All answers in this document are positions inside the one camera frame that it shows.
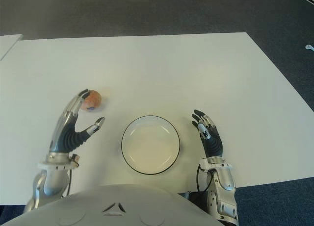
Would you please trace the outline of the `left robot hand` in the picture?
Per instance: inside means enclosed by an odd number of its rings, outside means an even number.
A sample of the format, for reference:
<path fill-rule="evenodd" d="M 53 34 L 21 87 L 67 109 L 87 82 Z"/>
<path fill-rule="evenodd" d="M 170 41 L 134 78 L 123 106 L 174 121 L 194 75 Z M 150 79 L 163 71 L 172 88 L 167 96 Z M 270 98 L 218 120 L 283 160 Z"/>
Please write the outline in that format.
<path fill-rule="evenodd" d="M 101 129 L 105 122 L 104 117 L 98 118 L 93 125 L 81 132 L 75 129 L 80 107 L 90 94 L 91 90 L 85 89 L 75 95 L 66 105 L 53 131 L 50 152 L 72 152 Z"/>

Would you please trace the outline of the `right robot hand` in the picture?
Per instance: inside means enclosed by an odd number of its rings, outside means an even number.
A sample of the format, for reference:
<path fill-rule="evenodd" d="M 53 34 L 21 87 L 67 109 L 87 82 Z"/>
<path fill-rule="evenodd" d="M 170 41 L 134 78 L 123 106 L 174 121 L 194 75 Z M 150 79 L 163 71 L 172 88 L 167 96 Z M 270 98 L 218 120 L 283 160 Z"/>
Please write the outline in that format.
<path fill-rule="evenodd" d="M 216 125 L 211 118 L 200 110 L 194 110 L 192 124 L 197 128 L 206 158 L 222 157 L 223 143 Z"/>

